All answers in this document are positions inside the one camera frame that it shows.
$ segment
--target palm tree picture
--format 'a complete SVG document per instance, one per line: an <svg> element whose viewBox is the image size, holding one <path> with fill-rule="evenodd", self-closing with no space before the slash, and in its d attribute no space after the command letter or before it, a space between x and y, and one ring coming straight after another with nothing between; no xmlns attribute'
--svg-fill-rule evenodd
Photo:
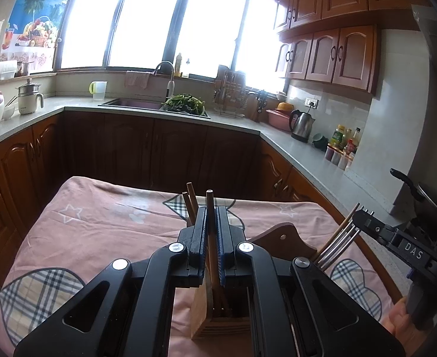
<svg viewBox="0 0 437 357"><path fill-rule="evenodd" d="M32 15L32 22L35 22L35 12L38 12L40 9L43 9L43 3L45 0L25 0L23 4L23 9L25 13Z"/></svg>

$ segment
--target plaid heart pattern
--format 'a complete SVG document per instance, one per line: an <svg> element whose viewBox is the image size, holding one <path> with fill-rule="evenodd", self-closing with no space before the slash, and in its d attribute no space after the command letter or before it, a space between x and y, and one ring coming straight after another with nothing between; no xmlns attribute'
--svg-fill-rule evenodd
<svg viewBox="0 0 437 357"><path fill-rule="evenodd" d="M0 310L10 341L17 344L84 286L62 268L35 270L0 291Z"/></svg>
<svg viewBox="0 0 437 357"><path fill-rule="evenodd" d="M382 316L382 302L379 296L365 286L365 277L362 267L352 259L341 260L331 273L333 280L353 300L377 321Z"/></svg>
<svg viewBox="0 0 437 357"><path fill-rule="evenodd" d="M214 204L215 208L218 206L224 206L226 208L226 214L228 216L228 221L231 225L240 227L241 229L245 229L245 224L243 221L230 211L230 208L233 206L236 200L232 200L229 198L215 198ZM197 196L198 206L206 206L206 199L203 196ZM177 213L182 219L188 219L187 207L184 202L184 198L182 195L176 195L169 200L163 202L163 204Z"/></svg>

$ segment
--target electric kettle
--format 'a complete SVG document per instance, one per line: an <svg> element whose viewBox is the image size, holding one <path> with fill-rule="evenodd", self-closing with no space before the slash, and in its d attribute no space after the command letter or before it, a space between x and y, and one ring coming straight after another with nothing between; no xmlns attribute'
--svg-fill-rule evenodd
<svg viewBox="0 0 437 357"><path fill-rule="evenodd" d="M299 114L294 126L291 126L291 122L294 119L294 115ZM289 115L289 129L291 130L291 137L298 141L307 142L309 135L311 134L311 127L313 127L315 119L308 113L303 113L299 110L294 110Z"/></svg>

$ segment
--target gray countertop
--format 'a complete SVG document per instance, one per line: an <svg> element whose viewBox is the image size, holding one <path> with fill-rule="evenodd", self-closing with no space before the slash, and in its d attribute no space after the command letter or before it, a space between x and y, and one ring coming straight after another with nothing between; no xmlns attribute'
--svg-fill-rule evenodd
<svg viewBox="0 0 437 357"><path fill-rule="evenodd" d="M121 109L114 107L99 107L103 102L93 101L87 97L51 97L45 100L45 107L35 113L20 115L15 111L13 117L0 122L0 141L12 136L20 130L62 111L95 111L101 113L139 115L148 118L170 119L180 122L191 122L207 126L222 127L259 134L273 148L285 157L298 171L300 171L344 216L346 216L360 202L365 208L375 212L375 217L389 225L396 225L401 221L390 216L386 210L362 188L344 175L344 171L336 165L324 160L324 153L315 149L311 144L305 144L291 138L290 133L275 129L264 123L256 123L246 118L231 118L224 115L209 113L210 119L197 118L166 112ZM388 253L373 239L362 235L365 241L386 267L403 293L408 290L409 282L403 276L408 267L395 256Z"/></svg>

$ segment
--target white bowl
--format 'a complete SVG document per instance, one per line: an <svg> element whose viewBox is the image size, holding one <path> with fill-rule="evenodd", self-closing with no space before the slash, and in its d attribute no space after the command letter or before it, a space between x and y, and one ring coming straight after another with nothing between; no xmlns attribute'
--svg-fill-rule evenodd
<svg viewBox="0 0 437 357"><path fill-rule="evenodd" d="M13 113L15 113L15 105L11 104L10 106L4 108L2 119L6 121L7 119L12 118Z"/></svg>

